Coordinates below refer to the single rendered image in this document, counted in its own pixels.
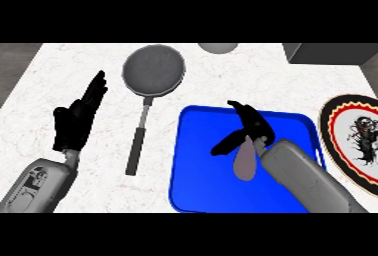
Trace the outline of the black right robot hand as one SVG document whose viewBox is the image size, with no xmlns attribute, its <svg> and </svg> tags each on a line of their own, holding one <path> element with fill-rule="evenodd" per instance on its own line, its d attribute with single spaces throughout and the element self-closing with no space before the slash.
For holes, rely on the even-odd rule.
<svg viewBox="0 0 378 256">
<path fill-rule="evenodd" d="M 275 142 L 275 132 L 269 122 L 259 111 L 249 105 L 243 105 L 238 101 L 229 100 L 228 104 L 235 108 L 237 114 L 243 122 L 243 128 L 235 130 L 212 148 L 212 155 L 228 155 L 247 141 L 250 137 L 253 141 L 262 139 L 266 146 Z"/>
</svg>

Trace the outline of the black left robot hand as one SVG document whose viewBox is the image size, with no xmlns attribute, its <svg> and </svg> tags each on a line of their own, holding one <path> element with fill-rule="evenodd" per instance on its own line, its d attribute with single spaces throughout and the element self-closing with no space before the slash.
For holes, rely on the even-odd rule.
<svg viewBox="0 0 378 256">
<path fill-rule="evenodd" d="M 107 91 L 105 72 L 99 71 L 88 86 L 83 97 L 73 102 L 68 108 L 58 107 L 54 110 L 55 151 L 80 151 L 83 149 Z"/>
</svg>

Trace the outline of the purple eggplant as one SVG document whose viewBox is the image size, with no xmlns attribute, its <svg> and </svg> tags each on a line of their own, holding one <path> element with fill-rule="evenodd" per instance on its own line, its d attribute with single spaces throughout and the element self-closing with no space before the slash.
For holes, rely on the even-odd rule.
<svg viewBox="0 0 378 256">
<path fill-rule="evenodd" d="M 257 170 L 256 148 L 250 137 L 240 146 L 234 160 L 234 173 L 243 181 L 252 181 Z"/>
</svg>

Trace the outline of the blue tray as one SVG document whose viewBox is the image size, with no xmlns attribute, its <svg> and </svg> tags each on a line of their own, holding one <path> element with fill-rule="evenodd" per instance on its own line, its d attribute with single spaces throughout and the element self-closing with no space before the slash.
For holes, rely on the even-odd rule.
<svg viewBox="0 0 378 256">
<path fill-rule="evenodd" d="M 170 203 L 181 212 L 303 213 L 306 208 L 265 169 L 243 181 L 234 174 L 237 154 L 212 149 L 243 128 L 232 108 L 188 106 L 179 117 Z"/>
</svg>

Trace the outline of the patterned black-rimmed plate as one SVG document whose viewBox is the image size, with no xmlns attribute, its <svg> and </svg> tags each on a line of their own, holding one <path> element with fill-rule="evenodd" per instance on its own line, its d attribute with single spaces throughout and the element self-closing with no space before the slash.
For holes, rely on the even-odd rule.
<svg viewBox="0 0 378 256">
<path fill-rule="evenodd" d="M 330 99 L 320 114 L 320 133 L 342 173 L 378 197 L 378 100 L 356 94 Z"/>
</svg>

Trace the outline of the grey frying pan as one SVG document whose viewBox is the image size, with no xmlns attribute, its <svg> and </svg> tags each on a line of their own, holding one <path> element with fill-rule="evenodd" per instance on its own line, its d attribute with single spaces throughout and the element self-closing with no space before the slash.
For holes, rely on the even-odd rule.
<svg viewBox="0 0 378 256">
<path fill-rule="evenodd" d="M 123 66 L 123 80 L 131 91 L 144 97 L 144 110 L 135 131 L 126 174 L 136 175 L 144 139 L 147 117 L 154 99 L 175 91 L 185 77 L 185 59 L 179 51 L 166 45 L 148 45 L 129 56 Z"/>
</svg>

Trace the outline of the grey round object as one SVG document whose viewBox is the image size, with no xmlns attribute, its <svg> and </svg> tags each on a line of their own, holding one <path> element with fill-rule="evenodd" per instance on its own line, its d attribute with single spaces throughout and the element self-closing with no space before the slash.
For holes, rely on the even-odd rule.
<svg viewBox="0 0 378 256">
<path fill-rule="evenodd" d="M 200 47 L 212 54 L 226 54 L 238 47 L 237 43 L 200 43 Z"/>
</svg>

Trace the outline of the dark grey box appliance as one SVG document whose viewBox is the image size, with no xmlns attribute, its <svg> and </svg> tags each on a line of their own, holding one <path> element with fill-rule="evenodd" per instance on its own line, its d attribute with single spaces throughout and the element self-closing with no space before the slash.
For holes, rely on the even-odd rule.
<svg viewBox="0 0 378 256">
<path fill-rule="evenodd" d="M 291 64 L 362 65 L 378 53 L 378 43 L 284 43 Z"/>
</svg>

